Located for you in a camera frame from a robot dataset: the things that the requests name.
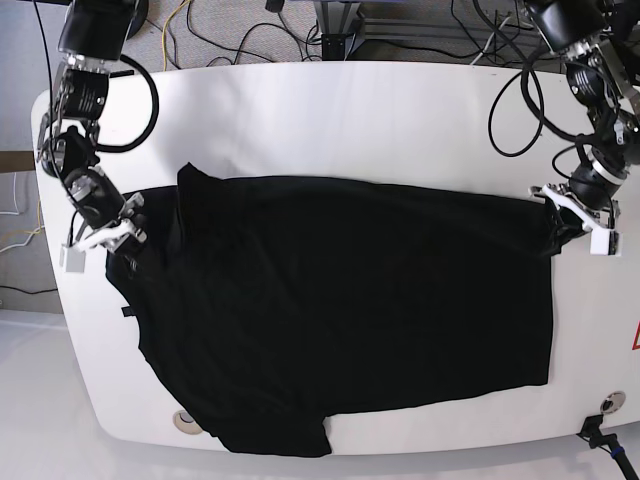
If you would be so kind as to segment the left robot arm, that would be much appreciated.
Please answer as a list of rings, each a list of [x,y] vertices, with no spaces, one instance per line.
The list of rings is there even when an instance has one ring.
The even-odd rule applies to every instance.
[[[583,235],[593,255],[618,256],[622,236],[614,196],[631,167],[639,163],[639,55],[626,43],[639,22],[636,1],[526,1],[523,9],[542,39],[523,55],[515,75],[539,129],[568,142],[579,158],[560,184],[530,189],[551,210],[551,248]],[[587,110],[589,134],[570,134],[545,114],[543,98],[533,99],[540,82],[534,66],[556,59],[566,68],[573,97]]]

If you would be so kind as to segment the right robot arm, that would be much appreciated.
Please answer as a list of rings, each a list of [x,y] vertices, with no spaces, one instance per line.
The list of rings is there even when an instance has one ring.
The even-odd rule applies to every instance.
[[[85,238],[69,238],[69,246],[80,251],[101,246],[113,255],[132,256],[147,241],[143,196],[124,197],[99,166],[100,154],[123,154],[143,144],[159,117],[154,80],[122,52],[140,9],[138,1],[73,1],[59,38],[58,50],[64,58],[50,75],[50,103],[42,117],[36,153],[45,173],[59,181],[91,230]],[[118,61],[132,67],[146,82],[151,113],[134,140],[103,145],[99,120],[109,92],[110,66]]]

